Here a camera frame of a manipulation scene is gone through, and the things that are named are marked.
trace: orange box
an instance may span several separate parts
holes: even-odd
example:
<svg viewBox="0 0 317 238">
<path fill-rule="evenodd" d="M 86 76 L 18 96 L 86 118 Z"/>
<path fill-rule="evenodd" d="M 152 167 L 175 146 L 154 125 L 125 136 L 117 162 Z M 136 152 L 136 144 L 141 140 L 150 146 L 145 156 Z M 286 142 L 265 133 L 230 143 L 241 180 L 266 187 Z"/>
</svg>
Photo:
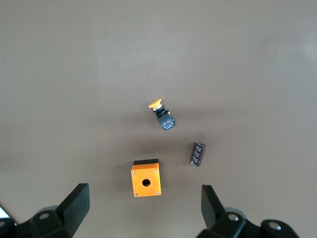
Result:
<svg viewBox="0 0 317 238">
<path fill-rule="evenodd" d="M 161 195 L 158 159 L 134 161 L 131 177 L 135 197 Z"/>
</svg>

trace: silver bolt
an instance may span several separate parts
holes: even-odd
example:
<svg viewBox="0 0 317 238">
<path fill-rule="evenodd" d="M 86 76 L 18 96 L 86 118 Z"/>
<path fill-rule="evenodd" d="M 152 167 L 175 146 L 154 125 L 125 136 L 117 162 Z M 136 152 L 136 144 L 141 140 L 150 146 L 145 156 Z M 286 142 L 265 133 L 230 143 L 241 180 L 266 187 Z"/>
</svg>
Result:
<svg viewBox="0 0 317 238">
<path fill-rule="evenodd" d="M 50 215 L 48 213 L 43 213 L 42 215 L 40 215 L 40 220 L 44 220 L 46 219 L 47 217 L 49 217 Z"/>
<path fill-rule="evenodd" d="M 282 227 L 276 222 L 269 222 L 268 225 L 269 225 L 269 227 L 271 227 L 274 230 L 278 230 L 279 231 L 279 230 L 282 229 Z"/>
<path fill-rule="evenodd" d="M 230 213 L 228 217 L 230 220 L 232 220 L 234 222 L 237 222 L 239 220 L 238 216 L 233 214 L 233 213 Z"/>
</svg>

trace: round black hole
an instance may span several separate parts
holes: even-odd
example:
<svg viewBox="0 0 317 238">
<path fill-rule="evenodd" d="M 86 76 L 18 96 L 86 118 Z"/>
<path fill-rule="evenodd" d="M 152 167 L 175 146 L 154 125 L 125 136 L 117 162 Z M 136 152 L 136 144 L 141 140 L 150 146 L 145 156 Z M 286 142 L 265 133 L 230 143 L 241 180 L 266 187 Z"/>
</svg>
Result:
<svg viewBox="0 0 317 238">
<path fill-rule="evenodd" d="M 147 187 L 151 184 L 151 182 L 148 179 L 145 179 L 142 181 L 143 186 Z"/>
</svg>

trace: black cylindrical capacitor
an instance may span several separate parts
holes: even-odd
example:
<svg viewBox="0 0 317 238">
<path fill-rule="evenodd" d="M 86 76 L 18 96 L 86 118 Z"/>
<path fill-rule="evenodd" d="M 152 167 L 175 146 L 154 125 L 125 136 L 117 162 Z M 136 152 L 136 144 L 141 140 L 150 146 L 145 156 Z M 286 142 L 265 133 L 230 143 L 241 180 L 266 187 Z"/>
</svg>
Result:
<svg viewBox="0 0 317 238">
<path fill-rule="evenodd" d="M 203 143 L 196 142 L 194 144 L 192 157 L 190 158 L 190 164 L 196 167 L 199 167 L 202 163 L 204 152 L 205 152 L 206 145 Z"/>
</svg>

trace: yellow mushroom button cap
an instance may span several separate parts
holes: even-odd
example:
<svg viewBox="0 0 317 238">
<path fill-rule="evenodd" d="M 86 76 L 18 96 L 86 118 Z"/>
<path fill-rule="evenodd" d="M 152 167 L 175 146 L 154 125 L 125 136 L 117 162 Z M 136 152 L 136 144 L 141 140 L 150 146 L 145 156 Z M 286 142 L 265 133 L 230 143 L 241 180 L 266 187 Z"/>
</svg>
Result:
<svg viewBox="0 0 317 238">
<path fill-rule="evenodd" d="M 157 108 L 157 107 L 160 105 L 161 101 L 162 101 L 162 99 L 157 99 L 157 100 L 155 100 L 154 102 L 152 102 L 152 103 L 149 105 L 149 108 L 152 108 L 152 109 Z"/>
</svg>

